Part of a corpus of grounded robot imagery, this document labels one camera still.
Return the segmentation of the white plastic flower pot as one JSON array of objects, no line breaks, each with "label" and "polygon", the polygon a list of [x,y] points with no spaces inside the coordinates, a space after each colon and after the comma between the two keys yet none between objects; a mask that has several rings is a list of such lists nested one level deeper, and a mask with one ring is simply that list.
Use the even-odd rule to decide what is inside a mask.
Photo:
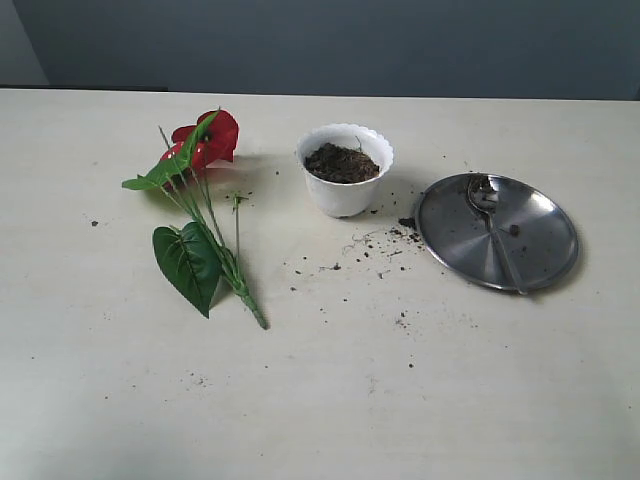
[{"label": "white plastic flower pot", "polygon": [[[326,143],[349,149],[360,147],[379,167],[378,174],[356,183],[335,183],[317,177],[307,169],[305,159]],[[375,130],[356,124],[334,123],[314,128],[302,136],[296,146],[296,157],[314,204],[330,217],[347,218],[370,206],[377,187],[393,165],[394,149]]]}]

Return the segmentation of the red artificial flower with leaves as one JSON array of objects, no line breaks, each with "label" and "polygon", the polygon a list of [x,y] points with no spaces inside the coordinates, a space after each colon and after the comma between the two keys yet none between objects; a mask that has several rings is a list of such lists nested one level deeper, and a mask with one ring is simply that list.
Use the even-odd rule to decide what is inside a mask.
[{"label": "red artificial flower with leaves", "polygon": [[158,267],[169,283],[204,317],[208,317],[220,282],[251,312],[264,330],[270,328],[252,295],[249,283],[220,230],[207,167],[216,161],[231,163],[239,138],[239,125],[226,110],[199,116],[195,124],[162,137],[166,151],[144,175],[121,183],[130,191],[161,192],[190,221],[183,227],[159,226],[152,233]]}]

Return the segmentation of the steel spoon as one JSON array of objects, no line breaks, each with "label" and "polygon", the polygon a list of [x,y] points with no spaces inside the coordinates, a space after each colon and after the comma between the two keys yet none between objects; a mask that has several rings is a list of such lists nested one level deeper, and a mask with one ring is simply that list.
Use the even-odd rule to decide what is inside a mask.
[{"label": "steel spoon", "polygon": [[466,196],[471,207],[483,216],[500,264],[511,280],[515,291],[520,295],[526,295],[527,290],[524,288],[522,277],[511,260],[494,222],[494,214],[499,206],[499,196],[493,188],[490,178],[484,174],[472,174],[468,182]]}]

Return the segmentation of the dark brown potting soil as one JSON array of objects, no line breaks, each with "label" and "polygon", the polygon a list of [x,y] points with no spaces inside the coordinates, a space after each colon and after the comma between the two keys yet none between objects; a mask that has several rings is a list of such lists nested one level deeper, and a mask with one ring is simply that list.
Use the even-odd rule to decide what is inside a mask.
[{"label": "dark brown potting soil", "polygon": [[380,167],[361,149],[324,143],[304,159],[313,176],[337,184],[355,184],[376,178]]}]

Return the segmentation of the loose green stem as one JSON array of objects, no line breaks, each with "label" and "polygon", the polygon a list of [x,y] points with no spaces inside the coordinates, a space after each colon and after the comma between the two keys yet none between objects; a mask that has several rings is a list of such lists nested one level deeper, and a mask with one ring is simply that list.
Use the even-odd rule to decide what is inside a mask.
[{"label": "loose green stem", "polygon": [[240,239],[240,206],[247,197],[240,193],[233,195],[233,213],[234,213],[234,230],[235,230],[235,258],[237,261],[241,259],[241,239]]}]

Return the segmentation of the round steel plate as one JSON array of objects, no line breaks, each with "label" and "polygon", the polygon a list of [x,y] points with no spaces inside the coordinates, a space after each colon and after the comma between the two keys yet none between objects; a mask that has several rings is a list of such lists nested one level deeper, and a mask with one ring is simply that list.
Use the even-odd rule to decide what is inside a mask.
[{"label": "round steel plate", "polygon": [[483,216],[467,200],[472,174],[487,175],[498,192],[494,222],[527,294],[567,275],[579,258],[579,238],[570,217],[540,191],[500,175],[453,175],[422,193],[414,221],[428,251],[477,285],[517,293],[503,271]]}]

